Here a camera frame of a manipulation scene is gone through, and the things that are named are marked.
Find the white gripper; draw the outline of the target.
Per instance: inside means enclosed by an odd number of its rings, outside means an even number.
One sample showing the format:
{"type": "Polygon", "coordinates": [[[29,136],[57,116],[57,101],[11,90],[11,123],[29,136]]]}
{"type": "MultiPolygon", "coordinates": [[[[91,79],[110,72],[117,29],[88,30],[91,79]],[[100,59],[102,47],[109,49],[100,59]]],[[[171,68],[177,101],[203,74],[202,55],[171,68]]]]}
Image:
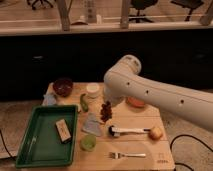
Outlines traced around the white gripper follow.
{"type": "Polygon", "coordinates": [[[117,106],[124,100],[124,93],[120,89],[105,86],[103,90],[104,101],[110,102],[112,106],[117,106]]]}

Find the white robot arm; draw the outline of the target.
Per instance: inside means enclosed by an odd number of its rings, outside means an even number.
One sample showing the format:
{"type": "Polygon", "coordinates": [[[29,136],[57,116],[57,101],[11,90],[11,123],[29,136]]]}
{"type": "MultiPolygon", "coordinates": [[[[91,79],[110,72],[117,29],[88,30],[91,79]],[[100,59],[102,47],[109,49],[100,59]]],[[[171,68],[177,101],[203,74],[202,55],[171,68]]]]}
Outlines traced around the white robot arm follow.
{"type": "Polygon", "coordinates": [[[139,76],[140,60],[125,55],[104,75],[104,100],[116,106],[134,97],[213,132],[213,93],[153,81],[139,76]]]}

